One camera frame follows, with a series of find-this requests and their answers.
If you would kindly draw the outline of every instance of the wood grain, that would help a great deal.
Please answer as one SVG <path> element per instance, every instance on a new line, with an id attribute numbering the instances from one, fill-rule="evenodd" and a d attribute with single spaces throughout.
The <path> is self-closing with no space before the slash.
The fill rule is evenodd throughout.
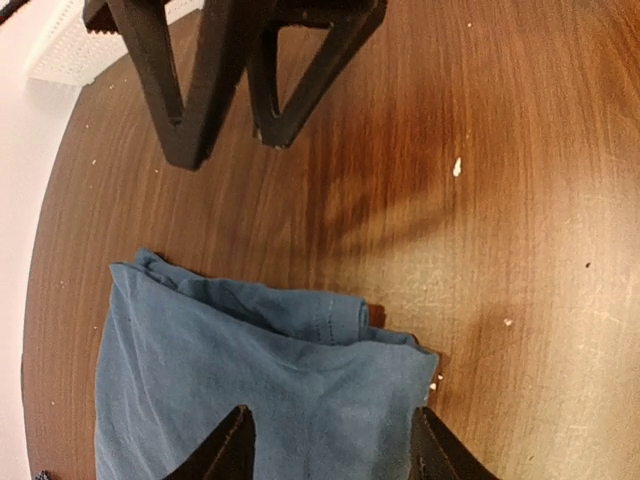
<path id="1" fill-rule="evenodd" d="M 197 21 L 172 29 L 184 80 Z M 287 92 L 320 34 L 283 35 Z M 442 352 L 436 412 L 501 478 L 640 478 L 640 3 L 391 2 L 290 150 L 251 131 L 243 81 L 180 171 L 128 59 L 84 89 L 29 284 L 34 471 L 95 477 L 107 267 L 146 246 L 384 306 Z"/>

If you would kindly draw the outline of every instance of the folded shirt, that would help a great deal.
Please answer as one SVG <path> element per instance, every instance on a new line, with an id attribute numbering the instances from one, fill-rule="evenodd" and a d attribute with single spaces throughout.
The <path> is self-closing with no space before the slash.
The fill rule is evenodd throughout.
<path id="1" fill-rule="evenodd" d="M 437 356 L 361 298 L 206 279 L 148 250 L 111 267 L 96 377 L 100 480 L 159 480 L 236 405 L 255 480 L 406 479 Z"/>

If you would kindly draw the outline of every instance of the white crumb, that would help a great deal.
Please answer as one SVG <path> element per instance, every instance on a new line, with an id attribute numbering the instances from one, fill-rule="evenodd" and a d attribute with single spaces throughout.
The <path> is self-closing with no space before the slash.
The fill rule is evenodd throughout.
<path id="1" fill-rule="evenodd" d="M 458 178 L 462 173 L 462 158 L 456 158 L 456 163 L 453 166 L 453 176 Z"/>

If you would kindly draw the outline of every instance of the wooden table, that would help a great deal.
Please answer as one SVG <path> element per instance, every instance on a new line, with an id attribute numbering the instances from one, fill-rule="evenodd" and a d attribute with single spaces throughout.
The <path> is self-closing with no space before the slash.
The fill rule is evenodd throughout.
<path id="1" fill-rule="evenodd" d="M 183 77 L 197 22 L 172 32 Z M 320 35 L 283 35 L 287 92 Z M 95 476 L 108 264 L 146 246 L 383 305 L 443 353 L 434 407 L 501 478 L 640 478 L 638 2 L 391 2 L 286 151 L 251 138 L 247 95 L 190 173 L 129 60 L 83 91 L 29 285 L 34 471 Z"/>

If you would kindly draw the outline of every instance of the white wall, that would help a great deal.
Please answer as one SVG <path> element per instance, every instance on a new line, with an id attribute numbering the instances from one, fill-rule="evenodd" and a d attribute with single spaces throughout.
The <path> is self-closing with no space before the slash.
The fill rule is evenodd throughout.
<path id="1" fill-rule="evenodd" d="M 27 82 L 23 72 L 59 1 L 31 0 L 0 27 L 0 476 L 12 480 L 29 478 L 20 362 L 31 251 L 51 166 L 79 92 Z"/>

